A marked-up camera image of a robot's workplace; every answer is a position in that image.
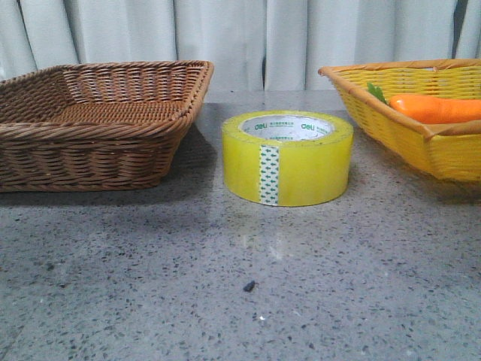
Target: white curtain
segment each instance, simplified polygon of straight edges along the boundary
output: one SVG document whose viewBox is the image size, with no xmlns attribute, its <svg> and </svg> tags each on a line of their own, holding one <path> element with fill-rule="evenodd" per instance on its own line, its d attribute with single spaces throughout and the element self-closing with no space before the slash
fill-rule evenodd
<svg viewBox="0 0 481 361">
<path fill-rule="evenodd" d="M 0 80 L 206 59 L 211 90 L 325 89 L 321 66 L 479 57 L 480 36 L 480 0 L 0 0 Z"/>
</svg>

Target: orange carrot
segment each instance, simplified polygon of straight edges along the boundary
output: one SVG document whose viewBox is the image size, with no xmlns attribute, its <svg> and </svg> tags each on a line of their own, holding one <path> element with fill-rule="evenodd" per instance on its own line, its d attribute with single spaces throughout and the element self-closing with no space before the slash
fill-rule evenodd
<svg viewBox="0 0 481 361">
<path fill-rule="evenodd" d="M 397 94 L 389 105 L 425 124 L 463 123 L 481 120 L 481 99 L 447 99 L 421 94 Z"/>
</svg>

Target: yellow packing tape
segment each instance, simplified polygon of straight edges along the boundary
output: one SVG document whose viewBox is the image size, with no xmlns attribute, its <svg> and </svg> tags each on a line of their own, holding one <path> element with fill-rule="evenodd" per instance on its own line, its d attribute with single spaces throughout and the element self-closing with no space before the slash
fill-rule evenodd
<svg viewBox="0 0 481 361">
<path fill-rule="evenodd" d="M 224 181 L 266 205 L 316 205 L 347 187 L 352 126 L 329 114 L 257 111 L 222 125 Z"/>
</svg>

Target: tape label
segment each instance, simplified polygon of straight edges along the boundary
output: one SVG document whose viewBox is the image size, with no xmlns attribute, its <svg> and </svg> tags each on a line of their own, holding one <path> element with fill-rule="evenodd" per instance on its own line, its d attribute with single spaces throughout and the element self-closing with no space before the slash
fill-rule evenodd
<svg viewBox="0 0 481 361">
<path fill-rule="evenodd" d="M 279 148 L 260 146 L 259 200 L 265 205 L 277 205 L 279 201 Z"/>
<path fill-rule="evenodd" d="M 240 130 L 258 138 L 276 141 L 304 141 L 331 134 L 334 127 L 323 119 L 279 114 L 245 120 Z"/>
</svg>

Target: speckled stone surface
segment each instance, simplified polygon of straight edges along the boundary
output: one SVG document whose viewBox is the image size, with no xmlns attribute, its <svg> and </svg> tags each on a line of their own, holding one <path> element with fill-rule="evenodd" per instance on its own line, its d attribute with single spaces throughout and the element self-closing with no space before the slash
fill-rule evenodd
<svg viewBox="0 0 481 361">
<path fill-rule="evenodd" d="M 481 359 L 481 186 L 356 129 L 340 198 L 245 201 L 220 125 L 264 109 L 348 119 L 334 92 L 209 93 L 158 187 L 1 194 L 0 360 Z"/>
</svg>

